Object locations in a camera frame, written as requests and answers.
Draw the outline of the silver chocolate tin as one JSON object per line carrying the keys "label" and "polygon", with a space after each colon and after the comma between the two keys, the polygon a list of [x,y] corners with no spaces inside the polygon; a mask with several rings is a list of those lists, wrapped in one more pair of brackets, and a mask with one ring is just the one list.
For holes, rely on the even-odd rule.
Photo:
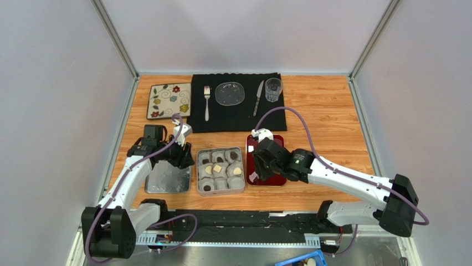
{"label": "silver chocolate tin", "polygon": [[[238,154],[236,160],[232,160],[229,154],[234,151]],[[217,158],[222,157],[224,162],[217,162]],[[210,163],[202,164],[204,159],[209,159]],[[217,164],[222,167],[220,173],[213,172],[206,174],[204,168]],[[236,167],[242,169],[240,176],[234,176],[233,170]],[[210,185],[211,191],[204,191],[203,187]],[[245,191],[245,171],[242,158],[242,151],[238,147],[220,147],[204,149],[197,152],[197,190],[203,197],[224,196],[243,193]]]}

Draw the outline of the pink metal tongs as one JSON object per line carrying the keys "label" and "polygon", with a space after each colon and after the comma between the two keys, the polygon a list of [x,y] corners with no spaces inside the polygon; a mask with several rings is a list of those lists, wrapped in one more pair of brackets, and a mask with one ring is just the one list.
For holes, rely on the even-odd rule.
{"label": "pink metal tongs", "polygon": [[256,183],[258,179],[259,175],[256,172],[253,172],[248,176],[249,183]]}

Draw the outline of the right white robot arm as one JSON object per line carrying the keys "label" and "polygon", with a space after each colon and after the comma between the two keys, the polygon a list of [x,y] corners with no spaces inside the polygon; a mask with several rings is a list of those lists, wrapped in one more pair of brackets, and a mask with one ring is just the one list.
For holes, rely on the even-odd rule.
{"label": "right white robot arm", "polygon": [[309,150],[290,152],[269,138],[259,140],[251,153],[261,180],[279,175],[293,182],[331,187],[359,199],[351,203],[324,201],[318,212],[321,219],[338,227],[377,224],[400,237],[412,235],[419,199],[408,177],[368,175]]}

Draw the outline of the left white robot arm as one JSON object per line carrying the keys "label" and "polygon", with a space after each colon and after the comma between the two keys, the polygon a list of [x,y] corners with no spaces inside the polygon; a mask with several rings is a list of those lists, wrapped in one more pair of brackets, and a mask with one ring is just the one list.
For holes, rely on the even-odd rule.
{"label": "left white robot arm", "polygon": [[127,259],[134,252],[137,237],[164,217],[164,200],[147,199],[137,210],[131,205],[141,184],[159,162],[181,170],[194,165],[191,144],[186,137],[192,128],[176,122],[170,139],[162,125],[145,125],[143,136],[128,150],[125,165],[111,190],[95,207],[86,207],[81,215],[84,253],[97,264],[112,259]]}

